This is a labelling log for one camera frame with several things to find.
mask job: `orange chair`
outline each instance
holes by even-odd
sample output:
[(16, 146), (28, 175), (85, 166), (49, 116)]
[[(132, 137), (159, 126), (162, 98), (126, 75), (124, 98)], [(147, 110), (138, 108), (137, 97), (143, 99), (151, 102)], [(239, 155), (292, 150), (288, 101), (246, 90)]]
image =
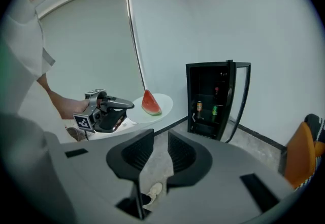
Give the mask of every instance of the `orange chair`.
[(302, 122), (287, 145), (284, 177), (294, 188), (299, 187), (314, 173), (316, 157), (325, 153), (325, 143), (314, 142), (310, 129)]

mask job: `shoe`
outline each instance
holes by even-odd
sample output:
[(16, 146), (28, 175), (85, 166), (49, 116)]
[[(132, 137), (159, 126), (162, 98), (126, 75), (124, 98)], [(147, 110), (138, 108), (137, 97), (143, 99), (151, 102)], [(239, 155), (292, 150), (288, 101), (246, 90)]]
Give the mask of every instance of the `shoe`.
[(151, 201), (147, 205), (151, 205), (154, 200), (157, 198), (157, 196), (161, 193), (163, 190), (163, 184), (161, 182), (157, 182), (154, 184), (151, 188), (150, 191), (147, 193), (147, 196), (151, 198)]

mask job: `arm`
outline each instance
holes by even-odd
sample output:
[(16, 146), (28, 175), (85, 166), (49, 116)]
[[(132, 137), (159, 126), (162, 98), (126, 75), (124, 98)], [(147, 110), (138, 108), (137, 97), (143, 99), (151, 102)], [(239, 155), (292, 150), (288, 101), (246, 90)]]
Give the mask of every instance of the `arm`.
[(73, 113), (82, 113), (88, 106), (89, 100), (71, 100), (52, 91), (47, 83), (46, 74), (43, 74), (37, 82), (49, 94), (53, 105), (56, 107), (62, 119), (73, 119)]

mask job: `red watermelon flesh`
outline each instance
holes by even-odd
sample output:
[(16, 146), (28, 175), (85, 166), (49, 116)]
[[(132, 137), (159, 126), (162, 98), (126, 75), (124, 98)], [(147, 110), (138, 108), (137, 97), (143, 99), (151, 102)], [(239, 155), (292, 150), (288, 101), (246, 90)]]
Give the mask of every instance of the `red watermelon flesh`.
[(152, 116), (161, 114), (161, 109), (157, 101), (154, 99), (151, 92), (147, 89), (145, 90), (143, 95), (142, 108), (144, 109), (144, 111), (146, 111), (148, 114)]

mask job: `tiled floor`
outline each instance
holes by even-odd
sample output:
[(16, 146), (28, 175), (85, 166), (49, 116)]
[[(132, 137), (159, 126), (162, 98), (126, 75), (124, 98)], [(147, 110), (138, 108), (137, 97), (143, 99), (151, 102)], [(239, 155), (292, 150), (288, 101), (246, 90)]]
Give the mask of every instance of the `tiled floor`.
[[(175, 126), (174, 129), (186, 132), (187, 121)], [(221, 142), (225, 142), (228, 139), (231, 131), (232, 123), (229, 122), (221, 138)], [(279, 149), (240, 129), (236, 130), (233, 139), (229, 143), (246, 150), (267, 167), (274, 171), (278, 171), (280, 161)], [(173, 163), (167, 152), (168, 131), (154, 137), (153, 146), (153, 153), (140, 174), (140, 190), (142, 193), (147, 194), (156, 182), (161, 182), (164, 188), (152, 205), (144, 206), (151, 211), (153, 211), (159, 205), (159, 202), (164, 199), (166, 195), (167, 178), (174, 174)]]

